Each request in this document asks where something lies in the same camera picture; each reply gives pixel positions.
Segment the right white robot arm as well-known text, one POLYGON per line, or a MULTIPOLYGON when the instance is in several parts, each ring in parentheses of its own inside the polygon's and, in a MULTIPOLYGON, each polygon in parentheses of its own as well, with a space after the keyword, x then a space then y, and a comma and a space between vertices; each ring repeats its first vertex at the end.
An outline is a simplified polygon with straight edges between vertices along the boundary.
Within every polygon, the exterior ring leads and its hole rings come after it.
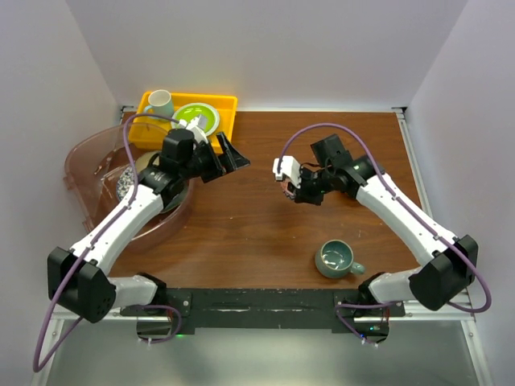
POLYGON ((317 163, 305 167, 281 154, 273 165, 276 181, 296 203, 320 205, 333 191, 368 208, 405 244, 418 267, 397 273, 377 273, 359 287, 355 307, 369 316, 389 304, 415 300, 428 310, 454 306, 453 298, 479 275, 479 246, 469 235, 458 237, 431 219, 393 182, 369 150, 354 158, 333 134, 312 144, 317 163))

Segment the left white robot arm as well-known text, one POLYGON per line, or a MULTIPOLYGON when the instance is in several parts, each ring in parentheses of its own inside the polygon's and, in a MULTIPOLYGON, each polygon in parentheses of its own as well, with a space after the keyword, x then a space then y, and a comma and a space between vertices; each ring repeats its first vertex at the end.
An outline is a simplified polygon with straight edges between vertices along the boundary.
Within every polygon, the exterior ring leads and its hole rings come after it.
POLYGON ((149 275, 111 278, 114 262, 134 236, 182 192, 187 182, 204 183, 249 166, 224 133, 216 154, 209 141, 193 131, 173 129, 162 149, 136 176, 120 203, 85 238, 70 249, 55 248, 47 258, 48 296, 54 305, 70 310, 91 323, 111 309, 139 306, 148 315, 161 314, 167 296, 165 285, 149 275))

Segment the cream patterned bowl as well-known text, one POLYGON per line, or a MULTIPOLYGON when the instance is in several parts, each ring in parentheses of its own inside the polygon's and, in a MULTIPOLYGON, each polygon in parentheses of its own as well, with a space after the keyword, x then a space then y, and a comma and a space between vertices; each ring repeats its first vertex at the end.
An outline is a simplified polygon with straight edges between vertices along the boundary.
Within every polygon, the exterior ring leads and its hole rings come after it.
POLYGON ((136 167, 136 171, 138 174, 141 173, 149 165, 157 166, 158 164, 159 164, 159 152, 157 150, 146 152, 145 154, 143 154, 139 158, 137 158, 135 161, 135 167, 136 167))

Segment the red patterned bowl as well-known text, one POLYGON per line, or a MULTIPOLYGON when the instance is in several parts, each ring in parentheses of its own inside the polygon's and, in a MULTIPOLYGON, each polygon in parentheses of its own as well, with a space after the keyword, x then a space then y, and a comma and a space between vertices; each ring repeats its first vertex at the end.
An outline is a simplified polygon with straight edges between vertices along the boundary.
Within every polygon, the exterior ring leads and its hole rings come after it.
POLYGON ((285 179, 280 182, 283 194, 290 200, 295 199, 296 186, 289 180, 285 179))

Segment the dark floral plate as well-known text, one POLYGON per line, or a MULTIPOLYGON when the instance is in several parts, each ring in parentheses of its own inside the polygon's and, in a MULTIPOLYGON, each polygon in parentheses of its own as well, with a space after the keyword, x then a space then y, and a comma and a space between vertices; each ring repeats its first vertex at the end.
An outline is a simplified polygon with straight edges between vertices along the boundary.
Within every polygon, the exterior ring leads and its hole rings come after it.
POLYGON ((134 185, 134 171, 128 166, 120 174, 115 187, 115 193, 119 201, 123 200, 129 189, 134 185))

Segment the green rim lettered plate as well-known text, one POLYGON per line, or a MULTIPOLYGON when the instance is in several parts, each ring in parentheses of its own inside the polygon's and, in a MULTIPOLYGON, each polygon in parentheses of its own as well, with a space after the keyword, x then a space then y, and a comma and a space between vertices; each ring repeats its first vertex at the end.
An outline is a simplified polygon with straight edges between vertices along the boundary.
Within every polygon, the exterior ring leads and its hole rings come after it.
POLYGON ((159 213, 160 215, 166 214, 170 211, 174 211, 186 198, 188 193, 188 184, 184 183, 182 185, 182 189, 180 192, 178 192, 174 197, 171 197, 170 192, 162 192, 161 198, 163 201, 163 209, 159 213))

